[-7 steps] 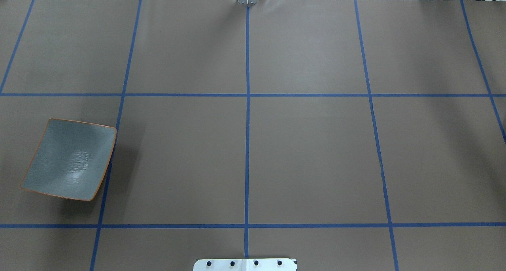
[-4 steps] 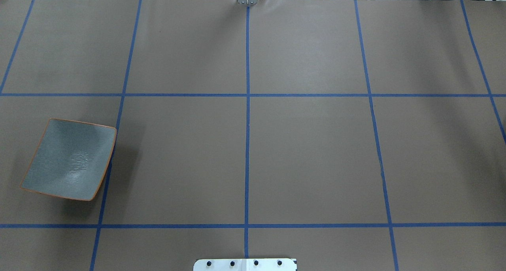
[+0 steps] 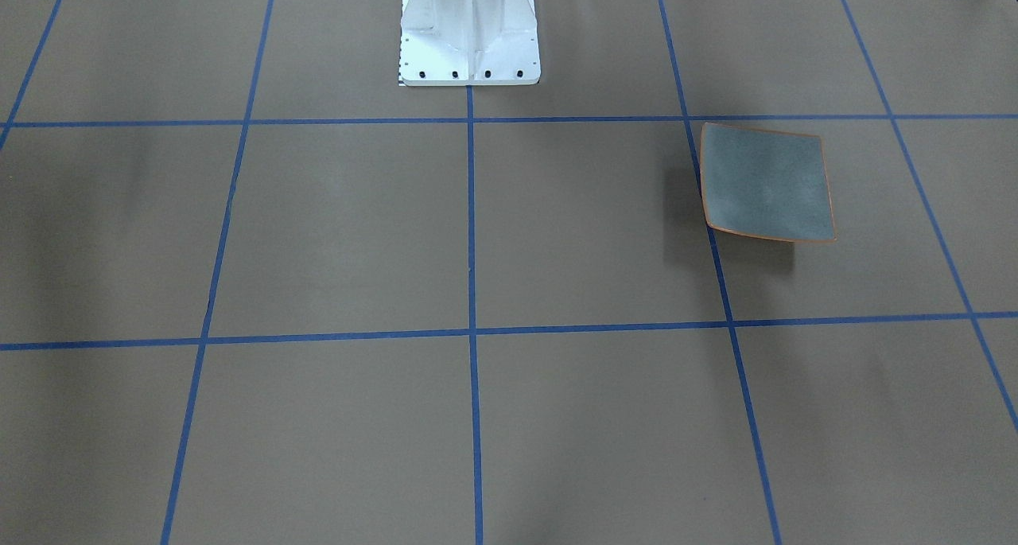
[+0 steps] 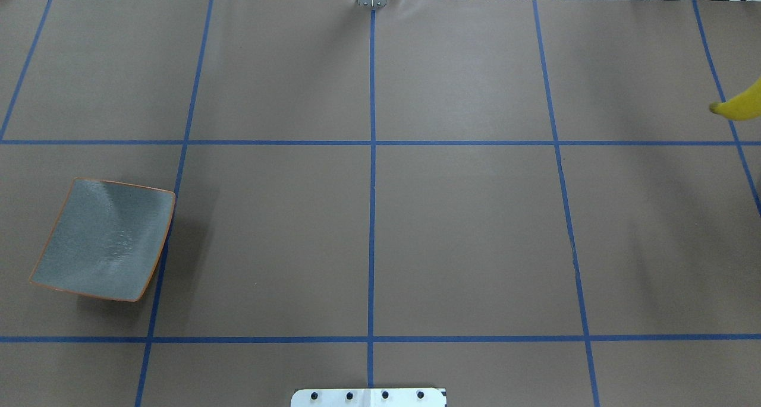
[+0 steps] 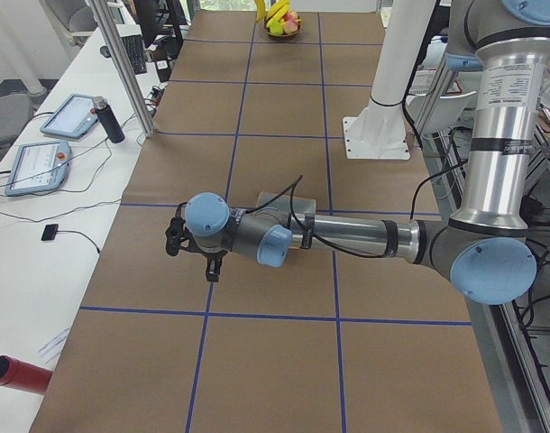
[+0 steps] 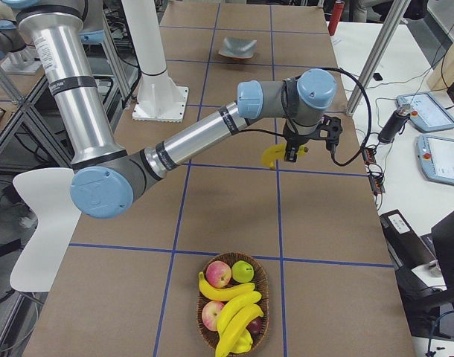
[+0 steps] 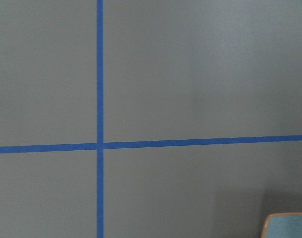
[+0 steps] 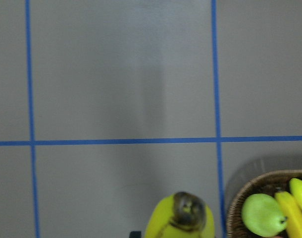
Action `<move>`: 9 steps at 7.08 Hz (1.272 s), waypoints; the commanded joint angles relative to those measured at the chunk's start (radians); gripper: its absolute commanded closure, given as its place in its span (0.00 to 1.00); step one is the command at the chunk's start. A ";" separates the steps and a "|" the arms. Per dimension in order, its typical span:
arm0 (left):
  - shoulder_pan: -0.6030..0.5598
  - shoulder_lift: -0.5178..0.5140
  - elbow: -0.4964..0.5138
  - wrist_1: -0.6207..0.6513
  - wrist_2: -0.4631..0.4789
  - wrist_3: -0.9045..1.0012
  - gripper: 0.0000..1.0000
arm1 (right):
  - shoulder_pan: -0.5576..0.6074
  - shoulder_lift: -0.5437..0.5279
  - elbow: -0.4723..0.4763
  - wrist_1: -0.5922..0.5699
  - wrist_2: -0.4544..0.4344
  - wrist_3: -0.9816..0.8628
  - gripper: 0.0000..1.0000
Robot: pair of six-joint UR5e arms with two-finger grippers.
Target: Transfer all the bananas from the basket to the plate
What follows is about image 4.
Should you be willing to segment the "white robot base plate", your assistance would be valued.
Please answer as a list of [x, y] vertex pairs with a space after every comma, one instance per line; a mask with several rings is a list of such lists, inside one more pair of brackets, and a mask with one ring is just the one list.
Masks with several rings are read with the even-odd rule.
[[447, 406], [445, 389], [358, 388], [298, 390], [291, 406]]

